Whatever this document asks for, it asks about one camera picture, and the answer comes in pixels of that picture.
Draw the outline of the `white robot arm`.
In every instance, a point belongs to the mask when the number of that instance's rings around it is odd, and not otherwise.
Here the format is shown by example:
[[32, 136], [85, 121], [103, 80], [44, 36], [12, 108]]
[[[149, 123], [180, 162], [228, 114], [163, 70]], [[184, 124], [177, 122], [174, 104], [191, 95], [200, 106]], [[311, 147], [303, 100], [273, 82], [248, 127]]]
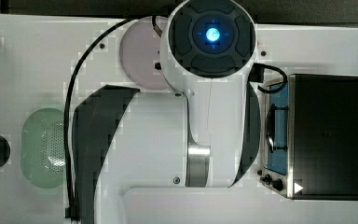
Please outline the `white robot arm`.
[[133, 188], [227, 188], [243, 176], [256, 43], [234, 0], [185, 0], [161, 33], [156, 84], [105, 85], [76, 107], [80, 224], [125, 224]]

